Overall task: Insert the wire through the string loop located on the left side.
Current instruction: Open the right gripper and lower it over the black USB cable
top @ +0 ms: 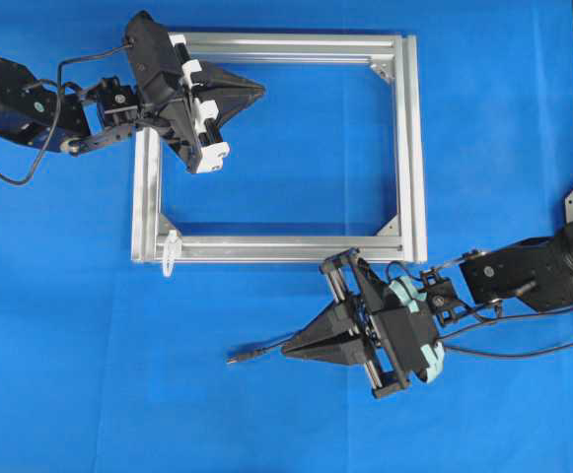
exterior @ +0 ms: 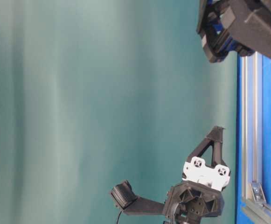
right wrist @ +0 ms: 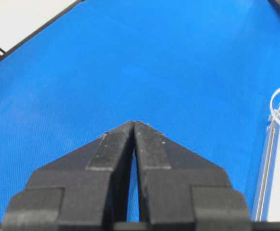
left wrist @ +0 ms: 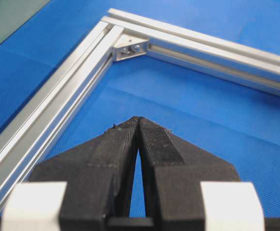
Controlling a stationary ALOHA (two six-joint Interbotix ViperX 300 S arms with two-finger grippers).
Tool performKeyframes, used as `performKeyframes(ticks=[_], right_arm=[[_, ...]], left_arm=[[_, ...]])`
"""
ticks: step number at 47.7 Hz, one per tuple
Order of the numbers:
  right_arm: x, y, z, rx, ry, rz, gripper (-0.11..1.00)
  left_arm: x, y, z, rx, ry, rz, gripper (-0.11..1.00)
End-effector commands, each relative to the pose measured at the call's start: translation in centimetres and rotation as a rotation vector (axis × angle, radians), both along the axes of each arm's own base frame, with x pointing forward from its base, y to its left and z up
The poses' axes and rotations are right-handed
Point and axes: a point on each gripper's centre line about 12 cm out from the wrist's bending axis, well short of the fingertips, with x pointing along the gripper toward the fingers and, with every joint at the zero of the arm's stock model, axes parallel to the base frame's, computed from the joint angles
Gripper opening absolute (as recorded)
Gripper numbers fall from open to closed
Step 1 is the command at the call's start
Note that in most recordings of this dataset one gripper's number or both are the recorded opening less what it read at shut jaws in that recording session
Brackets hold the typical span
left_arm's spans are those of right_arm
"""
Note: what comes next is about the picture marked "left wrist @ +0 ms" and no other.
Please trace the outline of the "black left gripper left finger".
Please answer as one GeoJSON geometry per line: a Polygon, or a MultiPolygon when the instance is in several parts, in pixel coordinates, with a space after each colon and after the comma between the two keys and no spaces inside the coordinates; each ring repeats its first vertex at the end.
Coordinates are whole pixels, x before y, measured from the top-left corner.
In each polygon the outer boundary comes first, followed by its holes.
{"type": "Polygon", "coordinates": [[[59,213],[64,231],[103,231],[109,216],[129,215],[138,117],[37,164],[30,182],[65,181],[59,213]]]}

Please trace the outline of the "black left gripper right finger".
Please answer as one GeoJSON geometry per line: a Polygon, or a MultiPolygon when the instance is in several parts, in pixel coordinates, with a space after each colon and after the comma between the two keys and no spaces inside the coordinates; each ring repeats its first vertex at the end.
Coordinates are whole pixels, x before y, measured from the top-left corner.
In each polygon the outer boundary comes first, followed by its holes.
{"type": "Polygon", "coordinates": [[[138,123],[146,215],[163,231],[203,231],[201,181],[239,181],[229,162],[144,118],[138,123]]]}

